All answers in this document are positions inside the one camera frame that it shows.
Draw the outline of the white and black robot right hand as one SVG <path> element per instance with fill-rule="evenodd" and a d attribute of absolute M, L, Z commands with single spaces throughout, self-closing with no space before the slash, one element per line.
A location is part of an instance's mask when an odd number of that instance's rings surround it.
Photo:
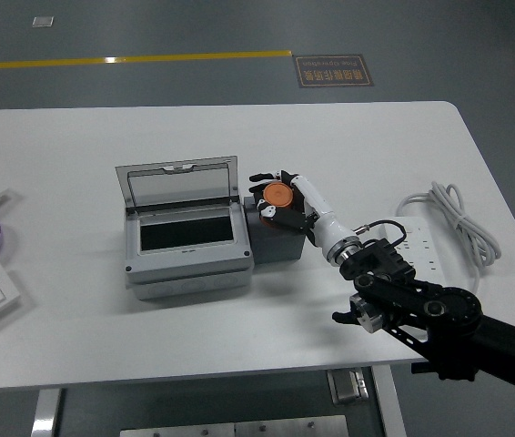
<path fill-rule="evenodd" d="M 359 244 L 358 237 L 339 222 L 334 209 L 306 177 L 279 170 L 258 173 L 249 180 L 255 184 L 249 191 L 262 222 L 306 235 L 327 261 L 332 262 L 347 245 Z"/>

